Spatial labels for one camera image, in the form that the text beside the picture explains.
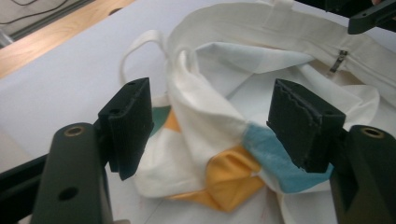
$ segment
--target black mechanical part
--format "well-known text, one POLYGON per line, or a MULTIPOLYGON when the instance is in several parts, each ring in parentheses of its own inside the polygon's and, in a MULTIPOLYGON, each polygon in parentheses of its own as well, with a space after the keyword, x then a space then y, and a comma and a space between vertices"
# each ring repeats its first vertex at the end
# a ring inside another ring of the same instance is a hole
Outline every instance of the black mechanical part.
POLYGON ((109 153, 112 172, 122 180, 132 176, 154 127, 149 79, 127 83, 99 112, 95 127, 102 135, 101 146, 109 153))
POLYGON ((47 156, 0 174, 0 223, 17 223, 32 214, 47 156))
POLYGON ((353 126, 345 141, 353 175, 333 172, 332 197, 339 224, 396 223, 396 140, 368 126, 353 126))
POLYGON ((343 129, 345 115, 301 85, 277 79, 268 118, 291 160, 306 171, 334 166, 340 224, 396 223, 396 140, 377 128, 343 129))
POLYGON ((395 29, 394 17, 396 17, 396 0, 385 0, 351 17, 347 31, 350 35, 358 35, 376 26, 395 29))
POLYGON ((396 32, 396 21, 392 20, 396 0, 383 0, 373 6, 371 0, 297 0, 311 7, 350 18, 348 33, 361 34, 375 26, 396 32))
POLYGON ((293 163, 308 173, 324 173, 331 141, 341 134, 346 115, 294 82, 277 79, 267 125, 293 163))
POLYGON ((0 223, 34 207, 32 223, 112 223, 104 167, 113 160, 122 179, 133 175, 152 126, 149 79, 126 84, 94 125, 61 129, 49 155, 0 174, 0 223))
POLYGON ((96 130, 77 123, 53 138, 32 224, 113 222, 96 130))

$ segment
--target black cable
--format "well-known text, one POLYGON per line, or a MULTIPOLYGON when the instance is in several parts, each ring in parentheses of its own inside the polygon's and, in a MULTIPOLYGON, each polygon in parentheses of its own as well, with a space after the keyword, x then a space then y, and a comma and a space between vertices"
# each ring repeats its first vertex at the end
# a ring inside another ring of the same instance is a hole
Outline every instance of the black cable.
POLYGON ((59 6, 57 6, 57 7, 55 7, 55 8, 52 8, 52 9, 49 9, 49 10, 46 10, 46 11, 42 11, 42 12, 38 12, 38 13, 35 13, 35 14, 31 14, 31 15, 19 17, 19 18, 13 20, 13 21, 0 22, 0 24, 1 24, 1 25, 7 25, 7 24, 11 24, 11 23, 13 23, 13 22, 15 22, 15 21, 20 21, 20 20, 23 20, 23 19, 26 19, 26 18, 29 18, 29 17, 38 16, 38 15, 41 15, 41 14, 45 14, 45 13, 47 13, 47 12, 51 12, 51 11, 53 11, 53 10, 56 10, 56 9, 62 7, 67 1, 69 1, 69 0, 64 0, 59 6))
POLYGON ((28 3, 19 3, 19 2, 15 1, 15 0, 11 0, 11 2, 13 2, 13 3, 15 3, 15 4, 17 4, 18 6, 21 6, 21 7, 29 6, 29 5, 33 4, 34 2, 36 2, 36 1, 37 0, 33 0, 31 2, 28 2, 28 3))

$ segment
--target white fabric bag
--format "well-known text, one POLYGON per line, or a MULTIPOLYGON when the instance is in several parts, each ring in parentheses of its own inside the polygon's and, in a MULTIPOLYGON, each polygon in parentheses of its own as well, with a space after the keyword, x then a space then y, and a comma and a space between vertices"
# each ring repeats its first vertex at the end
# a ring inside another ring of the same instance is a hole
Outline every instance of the white fabric bag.
POLYGON ((363 124, 396 135, 396 55, 292 4, 206 7, 167 39, 148 31, 132 44, 121 82, 126 57, 147 42, 158 43, 167 66, 168 92, 153 99, 155 128, 134 179, 143 196, 231 212, 269 188, 285 223, 335 222, 332 167, 298 169, 265 125, 274 81, 306 86, 346 114, 347 130, 363 124))

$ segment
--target wooden surface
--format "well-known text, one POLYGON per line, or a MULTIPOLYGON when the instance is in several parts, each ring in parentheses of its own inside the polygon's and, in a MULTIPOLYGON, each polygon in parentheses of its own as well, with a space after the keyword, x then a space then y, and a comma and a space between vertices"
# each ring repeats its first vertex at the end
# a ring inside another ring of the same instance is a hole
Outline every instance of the wooden surface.
POLYGON ((134 0, 95 0, 56 22, 0 49, 0 78, 61 45, 134 0))

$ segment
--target blue fabric patch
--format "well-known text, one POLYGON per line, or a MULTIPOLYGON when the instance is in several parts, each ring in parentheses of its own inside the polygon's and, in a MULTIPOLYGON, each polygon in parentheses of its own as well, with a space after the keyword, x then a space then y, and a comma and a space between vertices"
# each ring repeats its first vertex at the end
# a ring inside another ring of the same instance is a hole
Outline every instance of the blue fabric patch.
POLYGON ((163 106, 163 107, 153 107, 152 108, 152 120, 154 122, 154 128, 151 131, 150 137, 154 135, 160 128, 165 124, 166 119, 168 118, 169 111, 171 110, 171 106, 163 106))
POLYGON ((285 148, 268 128, 250 123, 243 140, 249 151, 265 172, 277 177, 279 186, 285 193, 296 193, 310 189, 329 179, 332 166, 324 174, 309 174, 295 166, 285 148))

